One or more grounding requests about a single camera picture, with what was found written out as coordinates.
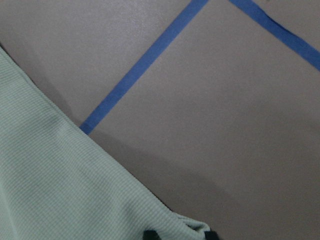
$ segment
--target tape strip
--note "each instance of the tape strip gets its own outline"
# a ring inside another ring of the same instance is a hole
[[[176,17],[160,37],[142,55],[136,64],[127,72],[120,82],[112,89],[105,99],[95,108],[89,117],[81,124],[80,129],[86,134],[100,123],[117,102],[128,92],[150,65],[169,46],[184,27],[194,18],[209,0],[192,0]]]
[[[229,0],[320,71],[320,52],[269,17],[252,0]]]

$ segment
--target blue tape line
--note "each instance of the blue tape line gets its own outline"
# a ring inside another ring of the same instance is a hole
[[[110,112],[117,102],[127,93],[150,65],[169,46],[184,27],[194,18],[209,0],[192,0],[176,17],[160,37],[143,54],[136,64],[127,72],[114,89],[96,107],[89,117],[81,124],[80,129],[90,134],[100,121]]]
[[[252,0],[229,0],[320,71],[320,52],[270,18]]]

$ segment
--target floor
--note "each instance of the floor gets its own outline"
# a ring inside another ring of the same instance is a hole
[[[320,51],[316,0],[256,0]],[[0,42],[78,126],[189,0],[1,0]],[[320,72],[210,0],[90,137],[224,240],[320,238]]]

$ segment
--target waffle knit fabric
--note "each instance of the waffle knit fabric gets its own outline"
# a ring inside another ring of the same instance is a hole
[[[0,48],[0,239],[204,240],[84,134]]]

